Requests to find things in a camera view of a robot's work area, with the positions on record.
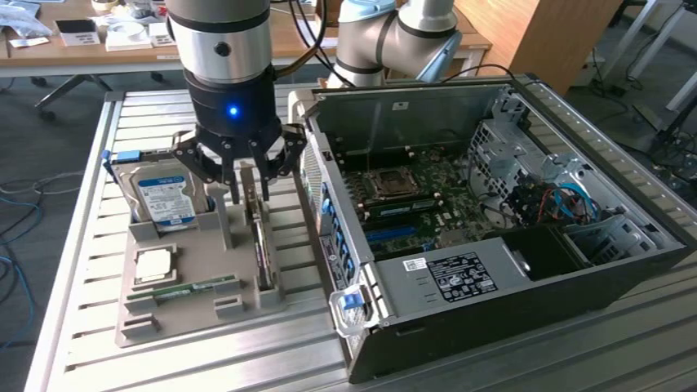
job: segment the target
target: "chair wheel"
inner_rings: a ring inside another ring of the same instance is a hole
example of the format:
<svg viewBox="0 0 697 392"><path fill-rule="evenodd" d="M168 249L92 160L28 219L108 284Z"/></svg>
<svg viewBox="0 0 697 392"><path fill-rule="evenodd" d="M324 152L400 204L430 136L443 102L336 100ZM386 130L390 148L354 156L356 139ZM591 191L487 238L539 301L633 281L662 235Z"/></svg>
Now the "chair wheel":
<svg viewBox="0 0 697 392"><path fill-rule="evenodd" d="M37 87L45 87L48 84L44 78L30 77L29 80L32 81L32 85Z"/></svg>
<svg viewBox="0 0 697 392"><path fill-rule="evenodd" d="M160 72L150 72L150 79L157 83L164 82L164 76Z"/></svg>
<svg viewBox="0 0 697 392"><path fill-rule="evenodd" d="M41 118L46 122L56 121L56 114L50 111L40 110L38 111L38 118Z"/></svg>

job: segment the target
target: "gray carpet floor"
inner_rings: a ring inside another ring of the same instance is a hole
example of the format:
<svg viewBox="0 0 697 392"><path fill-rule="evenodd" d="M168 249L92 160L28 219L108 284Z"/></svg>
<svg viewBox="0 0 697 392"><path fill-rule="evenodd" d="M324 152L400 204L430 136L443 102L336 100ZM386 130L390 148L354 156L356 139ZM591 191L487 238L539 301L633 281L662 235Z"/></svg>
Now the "gray carpet floor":
<svg viewBox="0 0 697 392"><path fill-rule="evenodd" d="M607 30L598 44L599 55L610 54L626 28L627 24L622 22L617 28ZM633 54L629 51L622 59L623 64L630 62ZM666 46L641 77L643 90L629 90L622 101L627 104L642 103L659 116L670 119L674 114L669 113L663 106L695 70L694 55ZM313 82L317 76L324 75L325 71L318 66L308 66L294 79L285 79L281 82ZM164 83L153 82L148 73L104 76L104 80L118 91L184 88L180 72L166 72L164 76ZM610 85L619 79L610 79L606 84ZM65 77L46 78L46 80L49 86L54 87ZM0 87L8 83L8 79L0 80ZM38 179L58 172L78 171L85 165L104 93L93 84L84 83L50 106L50 110L57 114L57 120L46 123L34 115L33 104L48 91L46 88L33 86L28 78L17 78L12 88L0 94L0 184L22 179ZM571 89L566 97L591 120L622 110L619 105L598 98L587 89ZM634 117L634 114L627 112L602 122L599 127L618 141L630 143L650 134L649 126L638 123ZM697 114L693 114L683 129L694 130L695 125ZM56 186L72 187L76 184L78 178L65 180ZM28 193L9 197L16 201L33 203L37 195ZM0 249L0 256L10 256L21 263L34 294L37 313L32 329L22 337L25 341L34 340L38 336L74 200L76 193L46 196L42 201L44 217L38 227L20 240L12 242L9 249ZM25 212L25 207L0 203L0 231ZM4 240L17 233L18 231L12 231ZM0 296L8 291L10 280L5 278L0 281ZM26 309L26 298L21 286L17 286L9 299L0 305L0 341L8 340L21 329L26 321ZM28 343L0 351L0 390L4 392L22 389L34 349L30 342Z"/></svg>

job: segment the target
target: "hard drive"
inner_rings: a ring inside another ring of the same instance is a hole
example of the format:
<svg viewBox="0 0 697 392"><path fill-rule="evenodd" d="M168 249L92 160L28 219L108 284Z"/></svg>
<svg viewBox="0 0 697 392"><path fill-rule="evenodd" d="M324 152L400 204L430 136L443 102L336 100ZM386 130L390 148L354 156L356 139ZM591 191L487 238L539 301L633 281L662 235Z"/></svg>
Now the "hard drive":
<svg viewBox="0 0 697 392"><path fill-rule="evenodd" d="M158 232L194 227L196 215L210 211L204 182L169 150L116 153L110 155L109 169L133 220L150 221Z"/></svg>

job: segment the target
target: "wooden cabinet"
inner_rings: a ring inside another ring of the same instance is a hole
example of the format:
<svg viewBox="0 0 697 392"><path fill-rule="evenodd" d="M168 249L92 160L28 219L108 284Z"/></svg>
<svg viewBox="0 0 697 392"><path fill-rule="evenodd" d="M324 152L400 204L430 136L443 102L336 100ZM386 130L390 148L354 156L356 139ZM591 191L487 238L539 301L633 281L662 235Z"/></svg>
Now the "wooden cabinet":
<svg viewBox="0 0 697 392"><path fill-rule="evenodd" d="M482 63L531 72L563 94L622 0L455 0L491 41ZM481 69L479 75L502 74Z"/></svg>

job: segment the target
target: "blue led light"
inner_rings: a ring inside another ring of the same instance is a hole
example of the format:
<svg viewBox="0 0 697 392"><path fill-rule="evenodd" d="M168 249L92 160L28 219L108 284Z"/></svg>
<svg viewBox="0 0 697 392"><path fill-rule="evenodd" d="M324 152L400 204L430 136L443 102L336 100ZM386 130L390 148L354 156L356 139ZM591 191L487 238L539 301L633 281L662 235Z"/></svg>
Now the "blue led light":
<svg viewBox="0 0 697 392"><path fill-rule="evenodd" d="M240 115L240 109L237 109L236 106L230 106L228 109L228 113L232 118L237 118L237 116Z"/></svg>

